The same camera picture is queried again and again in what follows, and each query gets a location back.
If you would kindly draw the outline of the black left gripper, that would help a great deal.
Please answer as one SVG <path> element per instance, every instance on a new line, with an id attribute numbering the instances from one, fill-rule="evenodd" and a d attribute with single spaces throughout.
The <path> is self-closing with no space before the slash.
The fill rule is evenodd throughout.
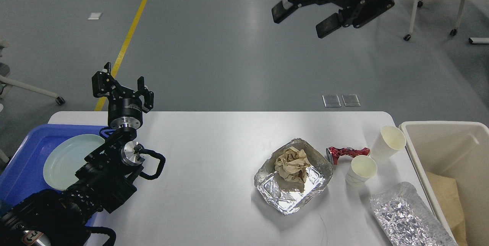
<path id="1" fill-rule="evenodd" d="M 136 97 L 132 89 L 122 86 L 111 74 L 112 64 L 107 62 L 102 71 L 92 76 L 92 94 L 95 98 L 108 98 L 108 126 L 119 129 L 128 126 L 139 129 L 143 125 L 142 111 L 150 112 L 154 108 L 154 92 L 145 85 L 145 79 L 140 76 L 137 80 Z"/>

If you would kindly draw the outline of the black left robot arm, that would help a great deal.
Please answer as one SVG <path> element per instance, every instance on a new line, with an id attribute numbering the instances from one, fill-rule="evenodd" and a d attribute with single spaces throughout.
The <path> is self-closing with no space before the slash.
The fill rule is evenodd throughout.
<path id="1" fill-rule="evenodd" d="M 76 171 L 77 181 L 58 193 L 44 189 L 31 194 L 1 217 L 2 246 L 83 246 L 92 234 L 107 235 L 113 246 L 115 231 L 88 226 L 98 212 L 112 213 L 135 192 L 138 177 L 157 179 L 165 157 L 136 143 L 142 114 L 152 110 L 154 93 L 137 80 L 137 90 L 121 86 L 111 74 L 111 63 L 91 79 L 93 96 L 106 97 L 108 125 L 112 133 L 85 158 Z"/>

